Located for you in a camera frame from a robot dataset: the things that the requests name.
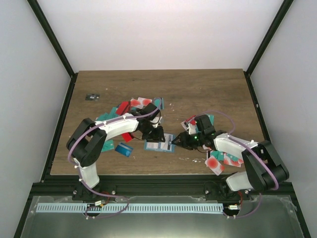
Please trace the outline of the light blue card holder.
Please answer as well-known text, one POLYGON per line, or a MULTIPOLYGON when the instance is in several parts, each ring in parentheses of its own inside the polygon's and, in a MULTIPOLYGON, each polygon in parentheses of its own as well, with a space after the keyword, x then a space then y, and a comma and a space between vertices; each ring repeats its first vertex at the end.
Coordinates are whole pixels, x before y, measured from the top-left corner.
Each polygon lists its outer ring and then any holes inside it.
POLYGON ((148 141, 145 141, 145 144, 144 144, 144 149, 145 150, 148 150, 148 151, 156 151, 156 152, 164 152, 160 149, 160 143, 154 143, 154 142, 148 142, 148 141))

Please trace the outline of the white card black stripe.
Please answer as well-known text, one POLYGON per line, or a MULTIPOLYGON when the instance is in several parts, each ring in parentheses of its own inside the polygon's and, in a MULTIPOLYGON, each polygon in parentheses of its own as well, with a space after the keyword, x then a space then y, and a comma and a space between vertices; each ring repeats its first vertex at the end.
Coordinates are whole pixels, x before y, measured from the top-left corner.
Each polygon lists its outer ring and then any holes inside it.
POLYGON ((174 146, 172 140, 174 139, 173 134, 164 134, 165 142, 160 143, 160 149, 164 152, 173 152, 174 146))

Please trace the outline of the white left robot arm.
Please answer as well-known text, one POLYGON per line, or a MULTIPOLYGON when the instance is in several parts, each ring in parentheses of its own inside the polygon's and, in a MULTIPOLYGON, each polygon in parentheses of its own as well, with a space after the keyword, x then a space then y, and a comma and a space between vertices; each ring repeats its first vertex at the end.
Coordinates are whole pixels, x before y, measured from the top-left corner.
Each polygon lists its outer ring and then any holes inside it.
POLYGON ((160 107, 149 103, 142 109, 136 108, 121 116, 107 120, 81 121, 69 138, 66 148, 67 159, 79 171, 79 181, 85 185, 84 195, 90 200, 100 197, 100 178, 96 161, 105 142, 125 133, 139 131, 143 140, 164 142, 164 131, 160 124, 160 107))

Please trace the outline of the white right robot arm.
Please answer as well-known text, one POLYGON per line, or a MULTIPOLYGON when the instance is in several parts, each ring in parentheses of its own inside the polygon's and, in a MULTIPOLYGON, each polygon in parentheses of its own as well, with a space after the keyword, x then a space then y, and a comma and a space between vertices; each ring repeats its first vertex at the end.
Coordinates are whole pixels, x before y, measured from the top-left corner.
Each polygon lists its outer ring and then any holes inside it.
POLYGON ((277 190, 281 182, 289 179, 289 171, 270 141, 247 141, 216 130, 206 114, 189 119, 185 125, 185 131, 172 141, 173 145, 187 150, 206 146, 242 160, 245 171, 228 176, 220 187, 224 199, 230 200, 244 189, 277 190))

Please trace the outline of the teal card with black stripe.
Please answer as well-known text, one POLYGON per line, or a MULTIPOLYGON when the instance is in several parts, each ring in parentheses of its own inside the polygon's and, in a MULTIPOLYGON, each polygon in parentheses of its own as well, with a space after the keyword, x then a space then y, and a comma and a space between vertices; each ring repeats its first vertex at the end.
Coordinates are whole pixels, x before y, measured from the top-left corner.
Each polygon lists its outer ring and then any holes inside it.
POLYGON ((164 100, 162 97, 158 97, 158 98, 154 98, 153 100, 154 105, 159 108, 159 110, 163 110, 164 109, 164 100))

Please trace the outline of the blue card left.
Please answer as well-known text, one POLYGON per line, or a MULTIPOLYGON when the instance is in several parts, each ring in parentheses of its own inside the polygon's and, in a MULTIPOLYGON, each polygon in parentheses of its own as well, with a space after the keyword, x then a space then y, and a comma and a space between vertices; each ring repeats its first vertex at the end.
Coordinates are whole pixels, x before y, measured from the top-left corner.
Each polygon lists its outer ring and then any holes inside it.
POLYGON ((129 157, 133 151, 133 148, 131 146, 128 146, 127 144, 119 143, 116 146, 115 151, 125 157, 129 157))

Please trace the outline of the white card red circles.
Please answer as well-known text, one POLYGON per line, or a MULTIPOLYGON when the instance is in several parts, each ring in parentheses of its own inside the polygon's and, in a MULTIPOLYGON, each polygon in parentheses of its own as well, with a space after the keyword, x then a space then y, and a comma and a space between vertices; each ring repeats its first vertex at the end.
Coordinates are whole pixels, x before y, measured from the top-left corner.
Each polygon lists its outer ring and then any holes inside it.
POLYGON ((142 109, 143 107, 146 107, 149 103, 152 102, 152 99, 148 98, 141 98, 138 99, 131 99, 131 107, 142 109))

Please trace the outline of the white card large red circle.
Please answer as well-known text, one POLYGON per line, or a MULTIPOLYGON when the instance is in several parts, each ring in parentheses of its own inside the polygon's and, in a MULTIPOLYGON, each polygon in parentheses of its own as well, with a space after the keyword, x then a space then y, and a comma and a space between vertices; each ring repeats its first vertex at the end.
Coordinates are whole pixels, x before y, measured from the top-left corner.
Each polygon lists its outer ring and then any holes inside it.
POLYGON ((208 159, 205 161, 205 165, 216 175, 220 175, 225 167, 223 164, 221 164, 216 157, 210 156, 208 159))

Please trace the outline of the small black card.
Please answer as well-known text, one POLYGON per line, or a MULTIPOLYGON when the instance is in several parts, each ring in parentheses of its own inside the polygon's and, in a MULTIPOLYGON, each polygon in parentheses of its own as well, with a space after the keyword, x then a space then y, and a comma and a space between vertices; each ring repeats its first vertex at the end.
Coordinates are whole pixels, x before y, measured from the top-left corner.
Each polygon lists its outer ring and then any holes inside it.
POLYGON ((86 101, 98 101, 100 98, 99 94, 87 94, 85 97, 86 101))

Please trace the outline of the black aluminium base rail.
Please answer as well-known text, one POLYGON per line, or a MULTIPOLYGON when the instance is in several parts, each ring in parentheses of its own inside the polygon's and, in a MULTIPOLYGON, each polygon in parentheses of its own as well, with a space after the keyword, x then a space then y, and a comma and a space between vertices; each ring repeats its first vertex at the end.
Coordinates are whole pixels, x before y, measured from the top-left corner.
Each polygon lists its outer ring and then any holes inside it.
POLYGON ((124 196, 201 196, 207 200, 234 201, 241 192, 225 188, 226 176, 220 175, 155 175, 101 176, 95 191, 124 196))

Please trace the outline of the black frame post right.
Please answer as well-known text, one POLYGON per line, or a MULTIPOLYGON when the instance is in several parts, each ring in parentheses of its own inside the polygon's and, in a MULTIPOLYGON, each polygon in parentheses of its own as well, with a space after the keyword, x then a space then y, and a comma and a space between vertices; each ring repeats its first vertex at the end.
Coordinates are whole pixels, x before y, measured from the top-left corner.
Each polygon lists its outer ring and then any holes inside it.
POLYGON ((280 24, 282 23, 284 17, 286 16, 288 10, 290 9, 293 0, 284 0, 277 11, 272 23, 270 24, 264 38, 262 39, 255 55, 253 56, 251 63, 249 64, 247 70, 244 72, 247 77, 250 77, 254 72, 256 66, 260 62, 263 54, 265 53, 267 47, 269 46, 271 40, 273 39, 275 33, 277 32, 280 24))

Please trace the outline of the black frame post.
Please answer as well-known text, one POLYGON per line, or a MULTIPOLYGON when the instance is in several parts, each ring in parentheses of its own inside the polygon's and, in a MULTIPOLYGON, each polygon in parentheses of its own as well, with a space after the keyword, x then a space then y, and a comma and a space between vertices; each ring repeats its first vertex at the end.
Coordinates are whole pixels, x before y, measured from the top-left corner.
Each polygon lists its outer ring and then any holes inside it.
POLYGON ((273 39, 275 33, 277 32, 280 24, 282 23, 284 17, 286 16, 288 10, 290 9, 293 0, 284 0, 277 11, 272 23, 270 24, 264 38, 262 39, 255 55, 253 56, 251 63, 249 64, 247 70, 244 72, 247 77, 250 77, 254 72, 256 66, 260 62, 263 54, 265 53, 267 47, 269 46, 271 40, 273 39))
POLYGON ((53 29, 51 28, 49 21, 47 20, 42 8, 40 7, 40 4, 37 0, 27 0, 29 6, 31 7, 34 15, 36 16, 38 22, 40 23, 42 29, 44 30, 47 38, 49 39, 51 45, 53 46, 57 56, 59 57, 62 65, 64 66, 67 74, 70 76, 70 78, 73 78, 75 75, 75 72, 69 62, 69 60, 66 57, 66 54, 64 53, 53 29))

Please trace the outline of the black frame post left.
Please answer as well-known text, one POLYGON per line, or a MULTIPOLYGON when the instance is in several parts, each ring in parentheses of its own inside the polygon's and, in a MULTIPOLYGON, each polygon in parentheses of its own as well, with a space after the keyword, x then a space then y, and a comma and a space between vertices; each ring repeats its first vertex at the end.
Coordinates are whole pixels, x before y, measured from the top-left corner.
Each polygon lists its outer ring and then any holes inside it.
POLYGON ((49 21, 47 20, 42 8, 40 7, 40 4, 37 0, 27 0, 29 6, 31 7, 34 15, 36 16, 38 22, 40 23, 42 29, 44 30, 47 38, 49 39, 51 45, 53 46, 57 56, 59 57, 62 65, 64 66, 67 74, 70 76, 70 78, 73 78, 75 75, 75 72, 69 62, 69 60, 66 57, 66 54, 64 53, 53 29, 51 28, 49 21))

